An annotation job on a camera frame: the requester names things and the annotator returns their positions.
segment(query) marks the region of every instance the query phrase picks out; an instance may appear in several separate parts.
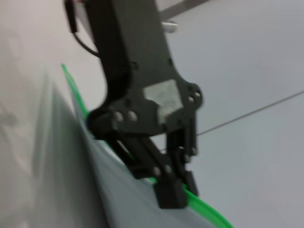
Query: black mount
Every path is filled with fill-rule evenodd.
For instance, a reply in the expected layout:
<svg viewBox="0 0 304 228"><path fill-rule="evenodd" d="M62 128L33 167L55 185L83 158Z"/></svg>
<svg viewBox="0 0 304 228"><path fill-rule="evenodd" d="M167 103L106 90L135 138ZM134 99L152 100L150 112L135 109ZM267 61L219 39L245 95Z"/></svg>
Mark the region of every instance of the black mount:
<svg viewBox="0 0 304 228"><path fill-rule="evenodd" d="M154 0L85 0L88 22L108 83L104 104L87 126L105 140L137 179L154 177L160 208L184 208L183 184L197 188L185 168L197 154L195 112L202 92L171 59ZM150 136L167 134L162 154Z"/></svg>

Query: green plastic strip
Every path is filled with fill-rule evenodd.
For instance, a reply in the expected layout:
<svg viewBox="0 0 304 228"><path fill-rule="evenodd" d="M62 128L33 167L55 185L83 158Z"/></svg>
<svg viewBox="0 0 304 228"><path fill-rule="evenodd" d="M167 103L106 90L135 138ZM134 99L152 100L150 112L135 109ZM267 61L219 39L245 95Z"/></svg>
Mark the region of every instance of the green plastic strip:
<svg viewBox="0 0 304 228"><path fill-rule="evenodd" d="M86 109L86 106L81 98L80 92L77 88L77 85L71 76L71 74L68 72L66 66L64 64L61 65L62 69L65 73L67 83L70 86L70 89L76 98L81 111L85 116L88 115L88 110ZM233 226L216 210L214 210L211 206L209 206L207 203L203 202L200 198L193 195L191 192L186 190L186 194L188 197L188 205L199 215L201 215L203 218L207 219L209 222L211 222L214 226L217 228L233 228Z"/></svg>

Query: green tube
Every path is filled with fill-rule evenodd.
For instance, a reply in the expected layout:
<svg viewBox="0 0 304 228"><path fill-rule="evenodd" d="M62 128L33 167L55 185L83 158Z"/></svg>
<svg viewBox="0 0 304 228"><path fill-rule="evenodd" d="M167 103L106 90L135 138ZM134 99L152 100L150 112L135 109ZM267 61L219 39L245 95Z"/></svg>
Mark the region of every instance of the green tube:
<svg viewBox="0 0 304 228"><path fill-rule="evenodd" d="M62 69L65 73L67 83L76 98L81 111L85 116L88 115L88 110L86 109L86 106L82 100L82 97L80 95L80 92L77 88L77 85L71 76L71 74L68 72L66 66L64 64L61 65ZM233 228L233 226L216 210L214 210L211 206L209 206L207 203L203 202L200 198L193 195L191 192L186 190L186 194L188 197L188 205L194 210L197 214L201 215L204 219L207 219L210 223L212 223L217 228Z"/></svg>

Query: black cable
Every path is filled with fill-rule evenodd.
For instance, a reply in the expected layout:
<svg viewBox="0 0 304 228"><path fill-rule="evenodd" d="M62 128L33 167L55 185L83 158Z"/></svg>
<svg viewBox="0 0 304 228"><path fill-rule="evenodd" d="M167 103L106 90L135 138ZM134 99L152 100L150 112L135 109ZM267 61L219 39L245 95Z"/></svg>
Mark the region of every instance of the black cable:
<svg viewBox="0 0 304 228"><path fill-rule="evenodd" d="M78 44L80 44L80 46L82 46L85 50L87 50L88 52L90 52L92 55L94 55L96 57L99 57L98 52L93 51L87 45L85 45L79 39L79 37L76 34L78 32L78 29L77 29L77 22L76 22L76 16L75 16L75 9L74 9L73 0L65 0L64 1L64 5L65 5L65 8L66 8L66 16L67 16L68 23L70 25L71 33L75 37L75 39L78 42Z"/></svg>
<svg viewBox="0 0 304 228"><path fill-rule="evenodd" d="M82 46L86 51L90 52L92 55L99 57L98 52L93 51L91 48L89 48L87 45L85 45L77 36L76 33L73 33L73 36L75 37L76 41L80 44L80 46Z"/></svg>

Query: bolt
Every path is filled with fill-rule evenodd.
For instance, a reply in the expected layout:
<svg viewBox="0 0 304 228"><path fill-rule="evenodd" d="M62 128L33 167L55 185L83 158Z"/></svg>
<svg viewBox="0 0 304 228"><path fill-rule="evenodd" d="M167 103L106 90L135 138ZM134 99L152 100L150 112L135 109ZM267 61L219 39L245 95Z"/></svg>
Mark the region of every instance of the bolt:
<svg viewBox="0 0 304 228"><path fill-rule="evenodd" d="M165 170L167 173L171 173L172 172L172 169L169 165L165 165Z"/></svg>
<svg viewBox="0 0 304 228"><path fill-rule="evenodd" d="M198 150L194 147L192 147L192 154L193 155L198 155Z"/></svg>
<svg viewBox="0 0 304 228"><path fill-rule="evenodd" d="M114 112L114 118L116 121L122 122L124 121L124 115L121 112Z"/></svg>
<svg viewBox="0 0 304 228"><path fill-rule="evenodd" d="M190 100L191 102L194 102L194 98L193 98L192 96L189 97L189 100Z"/></svg>
<svg viewBox="0 0 304 228"><path fill-rule="evenodd" d="M189 162L191 161L190 156L187 155L187 154L185 154L185 155L184 155L184 161L185 161L185 163L189 163Z"/></svg>
<svg viewBox="0 0 304 228"><path fill-rule="evenodd" d="M134 122L136 122L137 121L137 114L134 112L134 111L129 111L129 113L128 113L128 115L129 115L129 119L130 120L132 120L132 121L134 121Z"/></svg>
<svg viewBox="0 0 304 228"><path fill-rule="evenodd" d="M160 170L160 168L158 168L158 167L154 167L153 168L153 173L154 173L154 175L155 176L160 176L161 175L161 170Z"/></svg>

